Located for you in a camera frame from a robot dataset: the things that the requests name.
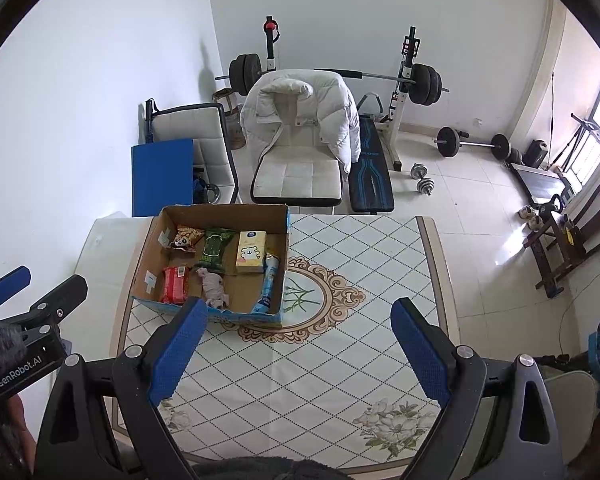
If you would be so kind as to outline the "red snack bag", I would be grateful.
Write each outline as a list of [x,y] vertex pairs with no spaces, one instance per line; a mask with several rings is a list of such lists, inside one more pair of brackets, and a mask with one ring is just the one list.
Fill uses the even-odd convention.
[[185,304],[188,297],[188,266],[168,266],[163,270],[163,288],[160,301],[163,304]]

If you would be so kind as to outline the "orange cartoon snack bag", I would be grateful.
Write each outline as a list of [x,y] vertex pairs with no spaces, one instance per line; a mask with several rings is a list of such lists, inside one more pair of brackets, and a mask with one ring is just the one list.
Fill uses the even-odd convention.
[[206,232],[202,229],[177,226],[174,239],[171,240],[169,248],[193,254],[196,252],[196,244],[204,238],[204,234]]

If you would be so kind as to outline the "green snack bag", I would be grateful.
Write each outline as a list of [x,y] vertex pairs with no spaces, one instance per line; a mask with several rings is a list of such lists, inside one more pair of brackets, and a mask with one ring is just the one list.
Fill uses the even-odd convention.
[[204,247],[195,268],[206,268],[217,274],[224,274],[223,255],[236,232],[225,228],[212,228],[204,234]]

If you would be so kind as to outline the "blue wipes pack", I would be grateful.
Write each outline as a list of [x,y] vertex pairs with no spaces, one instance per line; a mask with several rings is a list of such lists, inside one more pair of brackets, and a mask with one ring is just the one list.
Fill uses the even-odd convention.
[[255,314],[268,314],[273,305],[274,284],[279,270],[279,258],[268,252],[265,255],[263,282],[260,297],[251,312]]

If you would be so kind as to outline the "yellow Vinda tissue pack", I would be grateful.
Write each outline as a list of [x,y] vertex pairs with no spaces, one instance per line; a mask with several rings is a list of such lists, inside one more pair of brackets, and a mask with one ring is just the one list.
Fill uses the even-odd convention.
[[265,231],[248,230],[240,232],[236,249],[236,273],[262,273],[265,266],[265,245]]

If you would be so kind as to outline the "patterned tablecloth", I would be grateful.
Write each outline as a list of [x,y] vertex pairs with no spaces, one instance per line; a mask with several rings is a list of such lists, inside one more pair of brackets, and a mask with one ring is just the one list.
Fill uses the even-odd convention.
[[210,323],[161,414],[193,463],[309,458],[398,478],[438,412],[393,335],[408,298],[451,337],[434,220],[296,214],[279,328]]

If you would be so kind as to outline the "blue foam board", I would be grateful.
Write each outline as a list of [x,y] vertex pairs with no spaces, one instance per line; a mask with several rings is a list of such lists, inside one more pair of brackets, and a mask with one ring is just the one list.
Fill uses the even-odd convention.
[[131,162],[133,217],[158,216],[165,206],[193,205],[192,139],[135,145]]

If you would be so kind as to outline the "dark wooden chair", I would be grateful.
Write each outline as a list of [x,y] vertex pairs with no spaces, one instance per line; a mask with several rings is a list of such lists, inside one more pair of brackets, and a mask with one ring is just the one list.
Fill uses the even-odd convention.
[[600,252],[600,184],[574,217],[552,210],[522,247],[531,250],[539,270],[535,288],[548,299],[559,296],[560,282]]

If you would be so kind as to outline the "brown cardboard box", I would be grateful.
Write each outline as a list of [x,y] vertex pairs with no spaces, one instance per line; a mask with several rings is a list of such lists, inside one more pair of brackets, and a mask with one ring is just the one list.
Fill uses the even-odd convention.
[[197,297],[212,321],[277,328],[289,230],[284,205],[166,206],[151,219],[130,296],[164,314]]

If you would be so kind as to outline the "white chair at left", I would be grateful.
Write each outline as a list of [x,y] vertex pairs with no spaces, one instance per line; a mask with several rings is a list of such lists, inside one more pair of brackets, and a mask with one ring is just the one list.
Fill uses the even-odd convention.
[[192,148],[193,167],[201,177],[219,188],[220,204],[239,200],[239,182],[230,149],[224,108],[220,103],[187,104],[160,110],[156,101],[145,101],[145,143],[188,141]]

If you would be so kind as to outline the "blue black weight bench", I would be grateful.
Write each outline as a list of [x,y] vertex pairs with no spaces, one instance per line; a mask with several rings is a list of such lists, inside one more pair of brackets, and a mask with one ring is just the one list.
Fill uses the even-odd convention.
[[[384,112],[380,96],[367,92],[356,104],[362,108],[369,96],[378,104],[379,114]],[[394,209],[391,180],[384,149],[375,125],[375,115],[358,112],[360,116],[361,154],[351,166],[348,187],[351,209],[357,214],[379,214]]]

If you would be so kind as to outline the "black floor barbell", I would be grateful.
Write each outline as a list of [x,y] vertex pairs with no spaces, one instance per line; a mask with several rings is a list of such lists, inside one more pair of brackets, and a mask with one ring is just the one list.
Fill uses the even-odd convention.
[[469,134],[452,127],[443,127],[434,138],[438,152],[445,158],[455,157],[461,148],[486,148],[500,162],[506,162],[513,153],[512,144],[504,134],[497,133],[489,142],[471,141]]

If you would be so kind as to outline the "barbell on rack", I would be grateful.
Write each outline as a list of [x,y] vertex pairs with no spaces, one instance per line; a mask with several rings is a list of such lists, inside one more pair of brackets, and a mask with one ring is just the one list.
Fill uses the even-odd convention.
[[262,87],[274,80],[303,80],[314,88],[320,84],[344,84],[347,79],[381,79],[396,83],[396,92],[406,94],[412,103],[429,106],[437,103],[443,92],[440,74],[429,65],[413,64],[403,66],[407,74],[388,76],[361,72],[360,70],[271,70],[266,72],[261,65],[259,55],[240,54],[230,62],[228,74],[216,76],[216,80],[226,80],[230,88],[241,96],[248,96],[254,87]]

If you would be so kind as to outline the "white squat rack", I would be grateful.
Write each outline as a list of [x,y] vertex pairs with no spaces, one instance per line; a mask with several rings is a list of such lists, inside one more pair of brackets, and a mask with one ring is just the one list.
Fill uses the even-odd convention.
[[376,129],[380,135],[380,140],[384,142],[394,171],[401,171],[403,168],[403,162],[396,150],[396,138],[400,131],[407,97],[416,87],[416,80],[412,77],[412,73],[414,70],[414,59],[418,55],[419,45],[420,39],[416,36],[416,27],[411,26],[402,42],[400,64],[396,76],[362,72],[362,70],[342,70],[341,68],[311,68],[311,72],[331,72],[338,74],[342,78],[359,80],[365,78],[379,79],[394,83],[394,89],[391,93],[391,99],[388,105],[388,112],[375,122]]

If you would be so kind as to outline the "white down jacket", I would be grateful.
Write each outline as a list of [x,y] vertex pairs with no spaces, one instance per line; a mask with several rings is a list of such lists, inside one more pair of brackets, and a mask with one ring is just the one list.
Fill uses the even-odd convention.
[[361,154],[360,116],[349,87],[303,80],[274,80],[254,87],[240,111],[240,126],[253,166],[282,136],[286,126],[310,127],[348,174]]

